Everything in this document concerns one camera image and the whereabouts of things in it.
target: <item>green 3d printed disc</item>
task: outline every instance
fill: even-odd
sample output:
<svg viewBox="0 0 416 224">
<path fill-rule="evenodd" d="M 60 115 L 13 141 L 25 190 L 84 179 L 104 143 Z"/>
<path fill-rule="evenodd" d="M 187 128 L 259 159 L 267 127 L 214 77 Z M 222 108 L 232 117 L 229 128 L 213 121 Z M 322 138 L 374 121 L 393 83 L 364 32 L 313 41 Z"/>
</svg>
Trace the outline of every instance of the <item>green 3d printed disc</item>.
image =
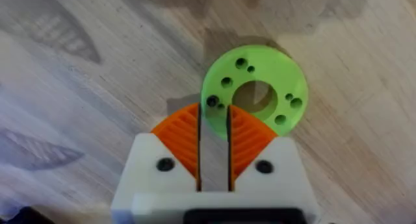
<svg viewBox="0 0 416 224">
<path fill-rule="evenodd" d="M 238 47 L 215 61 L 202 86 L 203 116 L 221 137 L 226 137 L 226 107 L 235 104 L 235 92 L 252 81 L 269 84 L 273 92 L 266 107 L 250 113 L 279 136 L 289 133 L 304 114 L 308 98 L 307 84 L 299 66 L 287 55 L 271 47 Z"/>
</svg>

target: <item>wood grain surface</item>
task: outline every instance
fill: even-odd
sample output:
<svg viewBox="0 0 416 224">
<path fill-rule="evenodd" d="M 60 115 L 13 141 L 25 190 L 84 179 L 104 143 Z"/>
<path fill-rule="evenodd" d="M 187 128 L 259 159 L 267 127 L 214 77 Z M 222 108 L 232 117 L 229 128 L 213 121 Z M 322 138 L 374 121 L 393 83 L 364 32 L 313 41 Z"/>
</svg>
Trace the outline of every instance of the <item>wood grain surface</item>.
<svg viewBox="0 0 416 224">
<path fill-rule="evenodd" d="M 321 223 L 415 223 L 416 0 L 0 0 L 0 214 L 110 223 L 134 136 L 246 44 L 306 75 Z"/>
</svg>

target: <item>center hole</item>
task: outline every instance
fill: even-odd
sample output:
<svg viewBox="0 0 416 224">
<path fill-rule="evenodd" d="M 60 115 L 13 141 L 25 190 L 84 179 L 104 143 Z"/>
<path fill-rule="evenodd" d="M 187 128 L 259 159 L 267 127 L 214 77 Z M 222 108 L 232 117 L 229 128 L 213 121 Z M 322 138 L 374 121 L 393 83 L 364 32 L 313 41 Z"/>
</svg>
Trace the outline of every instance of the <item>center hole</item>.
<svg viewBox="0 0 416 224">
<path fill-rule="evenodd" d="M 278 105 L 276 91 L 263 81 L 250 81 L 234 93 L 233 105 L 253 114 L 260 120 L 268 119 Z"/>
</svg>

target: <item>black screw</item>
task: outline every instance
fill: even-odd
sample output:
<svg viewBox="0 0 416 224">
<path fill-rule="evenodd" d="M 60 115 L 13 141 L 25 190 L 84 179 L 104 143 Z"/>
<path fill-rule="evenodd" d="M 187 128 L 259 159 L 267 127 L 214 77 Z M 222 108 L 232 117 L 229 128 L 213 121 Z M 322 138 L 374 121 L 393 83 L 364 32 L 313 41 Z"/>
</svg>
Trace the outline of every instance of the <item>black screw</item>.
<svg viewBox="0 0 416 224">
<path fill-rule="evenodd" d="M 266 160 L 260 160 L 255 164 L 255 169 L 264 174 L 269 174 L 273 172 L 273 165 Z"/>
<path fill-rule="evenodd" d="M 162 172 L 167 172 L 175 167 L 175 162 L 171 158 L 162 158 L 157 162 L 157 169 Z"/>
<path fill-rule="evenodd" d="M 207 105 L 209 107 L 214 107 L 218 104 L 218 102 L 220 102 L 220 99 L 216 96 L 216 95 L 210 95 L 207 98 Z"/>
</svg>

